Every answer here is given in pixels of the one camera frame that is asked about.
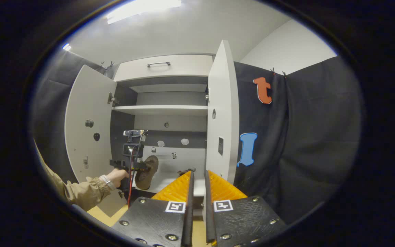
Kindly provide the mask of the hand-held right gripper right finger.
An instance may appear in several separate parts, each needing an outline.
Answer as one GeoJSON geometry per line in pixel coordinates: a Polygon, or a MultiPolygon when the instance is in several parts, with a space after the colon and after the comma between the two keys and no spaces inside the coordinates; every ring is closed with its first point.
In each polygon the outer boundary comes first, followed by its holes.
{"type": "Polygon", "coordinates": [[[206,170],[206,241],[212,247],[258,247],[282,234],[286,223],[260,196],[246,196],[206,170]]]}

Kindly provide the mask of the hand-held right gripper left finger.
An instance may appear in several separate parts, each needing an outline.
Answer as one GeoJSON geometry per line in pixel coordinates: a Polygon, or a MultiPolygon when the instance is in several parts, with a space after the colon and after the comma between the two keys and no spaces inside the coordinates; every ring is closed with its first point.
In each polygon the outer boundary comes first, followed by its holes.
{"type": "Polygon", "coordinates": [[[112,232],[138,247],[191,247],[194,171],[189,170],[152,198],[138,197],[112,232]]]}

